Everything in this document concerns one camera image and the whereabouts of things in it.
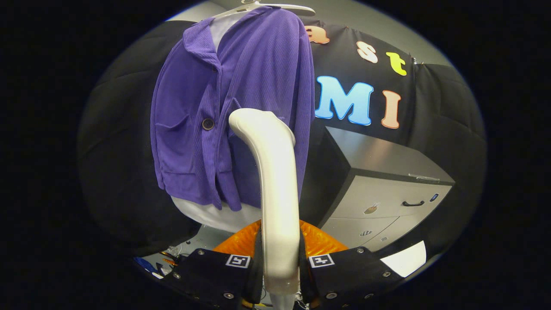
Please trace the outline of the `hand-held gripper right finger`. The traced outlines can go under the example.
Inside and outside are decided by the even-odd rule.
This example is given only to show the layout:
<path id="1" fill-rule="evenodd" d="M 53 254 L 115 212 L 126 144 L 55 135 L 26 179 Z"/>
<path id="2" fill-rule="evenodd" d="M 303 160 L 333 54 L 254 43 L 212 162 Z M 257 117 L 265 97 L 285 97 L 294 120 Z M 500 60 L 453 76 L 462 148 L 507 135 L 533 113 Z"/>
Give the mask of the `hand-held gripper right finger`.
<path id="1" fill-rule="evenodd" d="M 347 248 L 300 221 L 299 292 L 311 310 L 356 310 L 405 283 L 405 278 L 366 247 Z"/>

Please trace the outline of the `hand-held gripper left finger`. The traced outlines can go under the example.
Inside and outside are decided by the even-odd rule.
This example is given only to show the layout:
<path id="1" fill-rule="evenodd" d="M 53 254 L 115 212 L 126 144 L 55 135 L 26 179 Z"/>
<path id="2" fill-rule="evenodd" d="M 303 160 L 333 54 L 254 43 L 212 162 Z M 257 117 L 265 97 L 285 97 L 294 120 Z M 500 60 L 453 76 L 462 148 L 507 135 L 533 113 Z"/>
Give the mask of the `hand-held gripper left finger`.
<path id="1" fill-rule="evenodd" d="M 259 230 L 259 221 L 236 234 L 203 226 L 183 243 L 162 285 L 190 300 L 188 310 L 253 309 L 264 296 Z"/>

